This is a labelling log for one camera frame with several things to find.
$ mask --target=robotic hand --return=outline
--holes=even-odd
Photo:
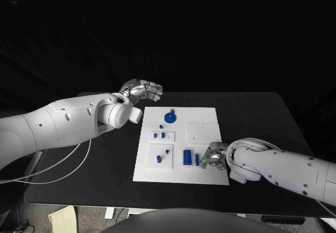
[[[78,145],[130,120],[139,123],[139,100],[158,101],[164,87],[146,80],[130,80],[119,93],[58,100],[37,111],[0,119],[0,170],[34,152]]]
[[[262,176],[285,189],[336,206],[336,164],[303,154],[282,150],[256,138],[244,138],[230,145],[213,142],[201,167],[210,163],[226,170],[240,183],[259,181]]]

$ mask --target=floor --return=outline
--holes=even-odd
[[[11,230],[18,224],[19,220],[29,220],[35,226],[35,233],[51,233],[52,225],[48,219],[48,215],[58,210],[64,209],[65,206],[60,205],[38,205],[27,203],[24,200],[18,205],[19,209],[11,211],[9,217],[0,230]],[[106,208],[103,207],[76,207],[77,222],[78,222],[78,233],[100,233],[104,229],[116,224],[117,215],[122,209],[116,209],[113,219],[104,219]],[[119,217],[119,222],[127,218],[129,210],[125,209]],[[249,219],[262,221],[262,216],[247,215]],[[290,233],[324,233],[316,218],[308,217],[303,225],[286,225],[286,224],[270,224],[277,228],[289,231]]]

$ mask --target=white board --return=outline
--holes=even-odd
[[[176,121],[169,124],[165,122],[165,115],[172,109]],[[166,136],[174,133],[174,140],[172,136],[162,138],[162,132]],[[189,137],[197,138],[192,143],[189,143]],[[200,158],[204,157],[214,139],[218,139],[215,140],[218,142],[223,141],[215,108],[146,107],[133,181],[230,185],[227,170],[218,170],[210,165],[202,169],[195,165],[195,154],[200,154]],[[164,163],[165,160],[162,163],[151,160],[149,163],[148,159],[153,152],[151,145],[159,145],[158,151],[164,151],[172,145],[171,168]],[[184,165],[184,150],[192,151],[192,166]]]

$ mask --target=blue block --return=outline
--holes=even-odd
[[[197,166],[200,166],[200,156],[198,156],[198,154],[195,155],[195,162],[197,162]]]
[[[192,151],[184,151],[184,165],[192,165]]]

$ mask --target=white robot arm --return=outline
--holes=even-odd
[[[241,182],[259,181],[262,176],[277,186],[336,206],[336,164],[303,154],[275,149],[267,142],[244,138],[231,145],[211,143],[201,167],[207,163],[226,169]]]
[[[158,101],[164,87],[130,80],[119,93],[55,101],[37,111],[0,119],[0,170],[34,152],[74,146],[119,129],[130,120],[139,123],[139,99]]]

